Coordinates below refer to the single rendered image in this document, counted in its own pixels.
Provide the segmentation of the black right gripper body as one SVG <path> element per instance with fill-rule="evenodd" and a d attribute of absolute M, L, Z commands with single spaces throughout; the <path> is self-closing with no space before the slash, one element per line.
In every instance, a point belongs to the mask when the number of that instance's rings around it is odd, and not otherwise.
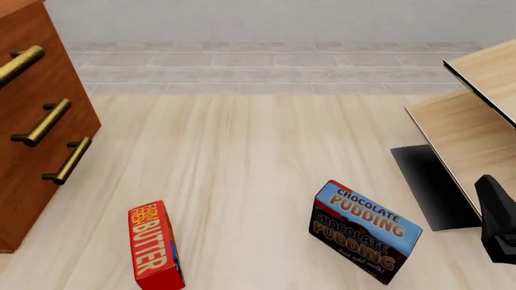
<path fill-rule="evenodd" d="M 493 263 L 516 265 L 516 234 L 483 235 L 481 241 Z"/>

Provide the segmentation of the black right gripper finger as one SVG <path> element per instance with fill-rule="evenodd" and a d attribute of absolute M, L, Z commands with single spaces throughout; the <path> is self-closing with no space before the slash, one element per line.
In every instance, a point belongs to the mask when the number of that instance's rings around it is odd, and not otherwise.
<path fill-rule="evenodd" d="M 475 183 L 481 205 L 482 238 L 516 234 L 516 201 L 491 175 Z"/>

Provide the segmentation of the pale wooden cabinet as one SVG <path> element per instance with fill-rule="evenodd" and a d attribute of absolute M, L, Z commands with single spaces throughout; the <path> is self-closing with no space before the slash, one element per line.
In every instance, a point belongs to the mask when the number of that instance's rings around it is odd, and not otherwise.
<path fill-rule="evenodd" d="M 478 216 L 481 176 L 495 178 L 516 201 L 516 129 L 496 110 L 466 89 L 405 110 Z"/>

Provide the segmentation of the brown wooden cabinet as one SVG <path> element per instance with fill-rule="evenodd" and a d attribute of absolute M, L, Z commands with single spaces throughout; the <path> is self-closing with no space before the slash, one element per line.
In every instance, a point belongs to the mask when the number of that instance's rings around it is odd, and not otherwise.
<path fill-rule="evenodd" d="M 14 253 L 59 185 L 56 173 L 73 151 L 68 142 L 93 139 L 101 123 L 43 0 L 0 0 L 0 67 L 10 53 L 39 45 L 45 56 L 0 89 L 0 254 Z M 71 108 L 37 147 L 12 142 L 25 135 L 63 98 Z"/>

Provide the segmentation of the blue brown chocolate pudding box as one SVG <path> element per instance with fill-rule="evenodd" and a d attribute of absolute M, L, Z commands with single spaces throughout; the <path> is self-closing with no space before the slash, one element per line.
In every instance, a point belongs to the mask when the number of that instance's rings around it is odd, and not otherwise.
<path fill-rule="evenodd" d="M 410 257 L 422 229 L 329 180 L 314 197 L 309 233 L 387 285 Z"/>

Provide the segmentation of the pale wooden board black edge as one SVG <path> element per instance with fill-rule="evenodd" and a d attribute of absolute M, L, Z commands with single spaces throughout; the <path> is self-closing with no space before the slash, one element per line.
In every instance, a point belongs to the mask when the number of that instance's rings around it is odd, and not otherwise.
<path fill-rule="evenodd" d="M 443 66 L 516 128 L 516 39 L 444 60 Z"/>

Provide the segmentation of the red butter box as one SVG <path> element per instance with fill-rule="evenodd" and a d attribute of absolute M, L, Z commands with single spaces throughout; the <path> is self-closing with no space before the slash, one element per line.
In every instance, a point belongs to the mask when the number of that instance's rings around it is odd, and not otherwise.
<path fill-rule="evenodd" d="M 135 282 L 142 290 L 182 290 L 185 278 L 163 201 L 128 211 Z"/>

